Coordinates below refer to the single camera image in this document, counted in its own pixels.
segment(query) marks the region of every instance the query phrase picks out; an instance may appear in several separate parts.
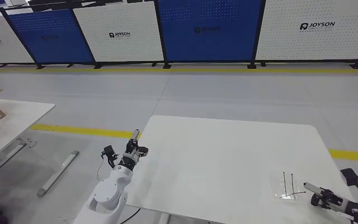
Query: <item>joyson logo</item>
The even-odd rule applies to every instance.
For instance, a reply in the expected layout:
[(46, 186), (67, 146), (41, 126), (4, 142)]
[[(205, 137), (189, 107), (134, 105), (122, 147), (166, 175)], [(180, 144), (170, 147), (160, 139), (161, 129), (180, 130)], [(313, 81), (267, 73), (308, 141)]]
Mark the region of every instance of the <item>joyson logo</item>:
[(328, 31), (335, 26), (336, 22), (312, 22), (308, 24), (304, 22), (301, 24), (300, 30), (301, 32), (307, 31)]
[(220, 26), (213, 26), (213, 27), (196, 27), (194, 28), (194, 34), (200, 34), (205, 32), (217, 32), (220, 31)]
[(129, 38), (130, 32), (110, 32), (110, 38)]

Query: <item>white table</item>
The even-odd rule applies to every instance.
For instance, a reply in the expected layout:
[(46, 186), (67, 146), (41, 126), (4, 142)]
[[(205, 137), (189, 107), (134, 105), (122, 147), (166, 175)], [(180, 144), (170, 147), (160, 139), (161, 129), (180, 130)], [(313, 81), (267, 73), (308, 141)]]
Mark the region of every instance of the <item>white table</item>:
[(134, 168), (130, 206), (226, 223), (349, 223), (332, 211), (274, 197), (285, 171), (353, 200), (318, 132), (310, 125), (153, 116), (140, 140), (149, 148)]
[[(4, 154), (2, 152), (25, 130), (46, 115), (54, 107), (54, 104), (0, 99), (0, 109), (6, 114), (6, 116), (0, 120), (0, 167), (27, 144), (30, 148), (35, 146), (35, 141), (33, 139), (25, 138), (25, 141), (20, 142), (8, 154)], [(62, 168), (57, 171), (39, 190), (37, 193), (39, 197), (43, 197), (43, 195), (77, 154), (78, 151), (72, 152), (72, 154), (65, 160)]]

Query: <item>pegboard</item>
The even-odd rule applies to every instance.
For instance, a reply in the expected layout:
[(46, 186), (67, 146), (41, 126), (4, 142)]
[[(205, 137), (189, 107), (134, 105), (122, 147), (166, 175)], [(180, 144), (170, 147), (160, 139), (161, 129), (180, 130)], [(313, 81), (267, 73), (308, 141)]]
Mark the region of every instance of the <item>pegboard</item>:
[(15, 14), (9, 18), (37, 62), (93, 62), (70, 10)]
[(97, 62), (163, 60), (154, 2), (74, 9)]
[(356, 59), (357, 43), (356, 0), (267, 0), (256, 59)]
[(250, 60), (261, 0), (159, 0), (168, 60)]
[(0, 63), (33, 63), (4, 17), (0, 16)]

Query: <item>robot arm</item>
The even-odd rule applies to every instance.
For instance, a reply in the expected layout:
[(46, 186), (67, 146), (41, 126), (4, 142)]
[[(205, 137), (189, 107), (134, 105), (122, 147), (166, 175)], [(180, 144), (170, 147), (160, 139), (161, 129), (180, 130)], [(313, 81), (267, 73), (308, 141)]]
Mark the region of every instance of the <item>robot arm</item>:
[[(127, 201), (125, 187), (130, 183), (133, 168), (139, 162), (139, 158), (148, 154), (148, 149), (138, 146), (139, 130), (135, 130), (126, 146), (118, 165), (114, 164), (117, 156), (112, 146), (107, 146), (102, 152), (102, 158), (107, 156), (108, 163), (113, 168), (110, 176), (97, 184), (89, 199), (85, 202), (74, 224), (116, 224)], [(100, 204), (110, 213), (96, 211)]]
[(358, 203), (351, 202), (344, 197), (335, 195), (331, 190), (319, 188), (307, 182), (303, 184), (303, 187), (314, 193), (311, 198), (311, 205), (331, 209), (350, 219), (352, 223), (358, 223)]

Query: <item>floor marking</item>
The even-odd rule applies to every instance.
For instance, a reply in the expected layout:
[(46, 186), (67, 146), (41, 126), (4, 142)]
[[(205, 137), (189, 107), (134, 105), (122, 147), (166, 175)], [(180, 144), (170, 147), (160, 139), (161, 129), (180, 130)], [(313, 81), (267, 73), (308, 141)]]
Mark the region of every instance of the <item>floor marking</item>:
[(343, 151), (343, 150), (329, 150), (332, 158), (340, 158), (343, 160), (358, 160), (358, 152)]
[[(31, 126), (32, 130), (45, 130), (48, 132), (63, 132), (70, 134), (87, 134), (92, 136), (107, 136), (115, 138), (127, 138), (132, 136), (132, 132), (125, 130), (104, 130), (96, 128), (78, 128), (70, 126), (35, 124)], [(344, 160), (358, 160), (358, 151), (329, 150), (332, 158)]]
[(70, 134), (87, 134), (92, 136), (108, 136), (116, 138), (130, 138), (133, 132), (124, 130), (103, 130), (96, 128), (77, 128), (69, 126), (48, 125), (48, 124), (35, 124), (31, 126), (32, 130), (45, 130), (48, 132), (64, 132)]

